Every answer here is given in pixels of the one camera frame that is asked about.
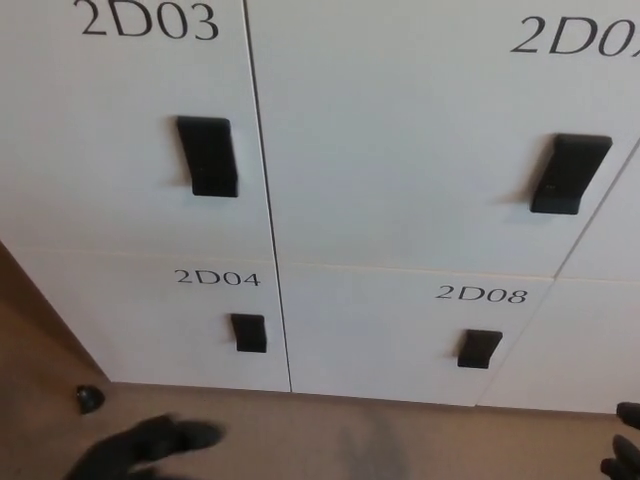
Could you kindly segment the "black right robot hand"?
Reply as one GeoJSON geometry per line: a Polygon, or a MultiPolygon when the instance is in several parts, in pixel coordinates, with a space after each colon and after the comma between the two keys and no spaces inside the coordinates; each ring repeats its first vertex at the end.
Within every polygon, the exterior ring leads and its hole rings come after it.
{"type": "MultiPolygon", "coordinates": [[[[639,430],[639,404],[620,402],[616,406],[616,417],[626,426],[639,430]]],[[[613,457],[600,463],[600,472],[613,480],[639,479],[639,447],[623,435],[616,434],[612,440],[613,457]]]]}

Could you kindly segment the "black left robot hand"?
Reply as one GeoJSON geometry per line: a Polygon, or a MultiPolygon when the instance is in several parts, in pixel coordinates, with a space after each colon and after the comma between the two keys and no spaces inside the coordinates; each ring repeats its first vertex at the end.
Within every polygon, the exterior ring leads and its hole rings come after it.
{"type": "Polygon", "coordinates": [[[186,479],[155,463],[173,455],[209,449],[226,436],[223,426],[170,415],[146,419],[92,445],[65,475],[73,480],[186,479]]]}

